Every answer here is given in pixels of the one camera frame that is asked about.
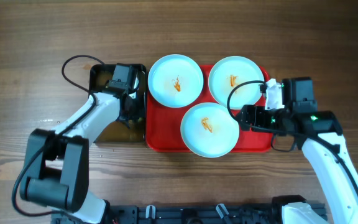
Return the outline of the light blue plate bottom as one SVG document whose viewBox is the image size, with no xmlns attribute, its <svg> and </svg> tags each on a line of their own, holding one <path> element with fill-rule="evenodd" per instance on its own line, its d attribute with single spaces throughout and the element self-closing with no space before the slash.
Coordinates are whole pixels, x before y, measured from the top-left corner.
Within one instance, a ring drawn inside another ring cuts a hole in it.
<svg viewBox="0 0 358 224">
<path fill-rule="evenodd" d="M 216 158 L 234 149 L 240 130 L 227 108 L 217 103 L 200 103 L 183 116 L 180 134 L 191 152 L 201 157 Z"/>
</svg>

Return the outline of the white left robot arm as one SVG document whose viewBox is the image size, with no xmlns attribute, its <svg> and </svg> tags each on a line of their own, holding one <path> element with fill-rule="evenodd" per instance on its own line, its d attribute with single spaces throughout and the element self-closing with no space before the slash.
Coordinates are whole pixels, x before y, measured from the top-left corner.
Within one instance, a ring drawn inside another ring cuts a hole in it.
<svg viewBox="0 0 358 224">
<path fill-rule="evenodd" d="M 96 64 L 89 75 L 88 101 L 51 130 L 31 132 L 22 171 L 12 189 L 17 197 L 50 208 L 48 215 L 80 223 L 109 223 L 109 202 L 89 190 L 89 150 L 116 121 L 128 124 L 145 116 L 142 64 Z"/>
</svg>

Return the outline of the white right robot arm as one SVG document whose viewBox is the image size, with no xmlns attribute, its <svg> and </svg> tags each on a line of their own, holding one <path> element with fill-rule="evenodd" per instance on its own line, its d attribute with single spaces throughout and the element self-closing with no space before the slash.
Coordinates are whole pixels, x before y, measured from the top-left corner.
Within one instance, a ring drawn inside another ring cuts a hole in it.
<svg viewBox="0 0 358 224">
<path fill-rule="evenodd" d="M 358 223 L 358 174 L 339 121 L 318 110 L 309 77 L 256 81 L 265 105 L 244 105 L 232 116 L 241 129 L 293 136 L 318 177 L 335 223 Z"/>
</svg>

